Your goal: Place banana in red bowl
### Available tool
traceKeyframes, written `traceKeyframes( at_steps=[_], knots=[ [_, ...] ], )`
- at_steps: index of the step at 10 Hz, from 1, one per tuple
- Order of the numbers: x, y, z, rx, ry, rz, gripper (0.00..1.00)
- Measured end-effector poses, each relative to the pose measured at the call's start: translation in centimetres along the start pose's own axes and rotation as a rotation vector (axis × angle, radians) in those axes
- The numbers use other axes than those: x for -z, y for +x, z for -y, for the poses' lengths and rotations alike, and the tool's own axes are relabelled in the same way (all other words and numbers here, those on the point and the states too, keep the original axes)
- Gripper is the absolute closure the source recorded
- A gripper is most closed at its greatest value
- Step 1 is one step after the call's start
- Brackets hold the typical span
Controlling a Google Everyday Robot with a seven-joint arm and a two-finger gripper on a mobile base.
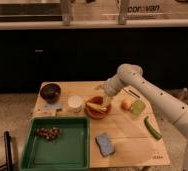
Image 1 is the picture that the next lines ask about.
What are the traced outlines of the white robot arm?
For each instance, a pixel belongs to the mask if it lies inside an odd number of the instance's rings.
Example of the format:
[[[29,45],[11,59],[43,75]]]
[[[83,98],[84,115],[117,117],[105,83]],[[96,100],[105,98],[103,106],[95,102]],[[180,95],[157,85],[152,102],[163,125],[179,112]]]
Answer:
[[[182,171],[188,171],[188,105],[147,81],[138,65],[121,64],[116,74],[104,82],[103,88],[105,94],[112,97],[127,86],[134,87],[154,104],[187,139]]]

